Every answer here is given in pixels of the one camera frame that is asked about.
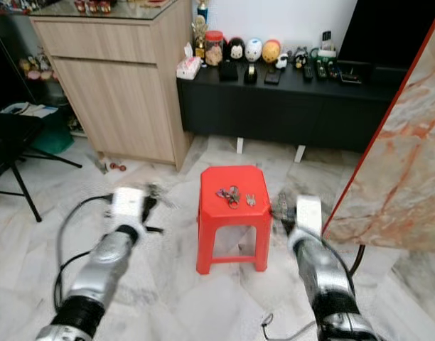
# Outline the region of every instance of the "white wall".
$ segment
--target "white wall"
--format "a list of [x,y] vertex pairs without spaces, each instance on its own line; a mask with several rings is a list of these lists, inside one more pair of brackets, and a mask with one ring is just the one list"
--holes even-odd
[[[197,2],[193,13],[197,13]],[[208,25],[226,38],[276,38],[284,47],[318,46],[331,30],[340,47],[357,0],[210,0]]]

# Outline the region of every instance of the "small toy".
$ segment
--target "small toy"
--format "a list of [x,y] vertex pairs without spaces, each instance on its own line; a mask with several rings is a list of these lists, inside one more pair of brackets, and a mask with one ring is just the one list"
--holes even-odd
[[47,70],[47,71],[41,72],[41,79],[42,80],[49,80],[50,77],[52,77],[52,70]]
[[28,56],[28,61],[31,64],[31,70],[35,70],[35,71],[39,70],[39,63],[32,55]]
[[256,62],[262,55],[262,41],[258,38],[251,38],[246,42],[245,56],[251,63]]
[[287,51],[287,57],[288,57],[287,62],[293,64],[295,57],[294,57],[294,53],[292,52],[292,50]]
[[41,76],[41,73],[37,70],[32,70],[30,72],[28,72],[27,76],[30,80],[38,80],[39,77]]
[[276,69],[282,70],[287,67],[287,63],[289,61],[289,56],[287,53],[281,53],[276,61]]
[[298,47],[294,54],[294,64],[297,69],[301,69],[305,64],[307,64],[309,58],[308,48],[304,46],[303,48]]
[[262,49],[262,57],[268,64],[274,63],[281,53],[281,43],[276,39],[268,40]]
[[241,38],[232,38],[228,43],[231,60],[240,60],[245,55],[245,42]]
[[110,163],[110,169],[119,169],[119,171],[124,172],[126,170],[125,165],[118,166],[115,162]]
[[28,72],[30,72],[31,69],[31,64],[29,61],[27,61],[26,59],[20,59],[20,61],[18,62],[21,69],[23,70],[23,72],[25,73],[25,76],[28,75]]
[[38,61],[42,71],[51,70],[52,67],[50,66],[50,63],[48,62],[48,58],[44,54],[43,49],[41,49],[41,52],[36,56],[36,60]]

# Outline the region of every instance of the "stool leg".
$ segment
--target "stool leg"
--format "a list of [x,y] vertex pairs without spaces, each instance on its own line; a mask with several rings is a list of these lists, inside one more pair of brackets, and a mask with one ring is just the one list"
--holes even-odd
[[301,159],[303,158],[303,153],[304,153],[305,149],[306,149],[306,146],[303,144],[300,144],[298,146],[298,149],[296,150],[296,154],[295,154],[295,159],[294,159],[295,163],[301,162]]
[[245,141],[242,137],[237,137],[237,154],[243,154],[243,142]]
[[216,229],[209,226],[199,227],[198,230],[198,250],[197,250],[197,272],[200,275],[208,275],[213,259],[213,249],[215,247]]
[[255,237],[255,271],[265,271],[268,267],[269,235],[271,233],[271,221],[257,226]]

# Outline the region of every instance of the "black chair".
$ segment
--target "black chair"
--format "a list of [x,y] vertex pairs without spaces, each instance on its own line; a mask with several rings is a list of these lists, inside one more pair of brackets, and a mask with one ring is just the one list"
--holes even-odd
[[[0,190],[0,194],[25,197],[37,222],[42,221],[41,216],[23,183],[16,166],[16,161],[25,161],[25,158],[46,158],[48,160],[68,163],[77,168],[82,167],[82,165],[78,163],[30,147],[30,144],[42,132],[43,127],[44,123],[39,117],[0,114],[0,175],[8,169],[11,169],[22,191],[22,193],[13,193]],[[25,154],[27,150],[31,150],[35,154]]]

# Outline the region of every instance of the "phone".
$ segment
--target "phone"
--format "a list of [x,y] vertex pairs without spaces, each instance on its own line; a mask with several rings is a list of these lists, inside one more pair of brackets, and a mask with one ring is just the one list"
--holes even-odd
[[265,76],[265,83],[267,84],[279,84],[279,80],[281,79],[281,70],[268,70],[267,75]]

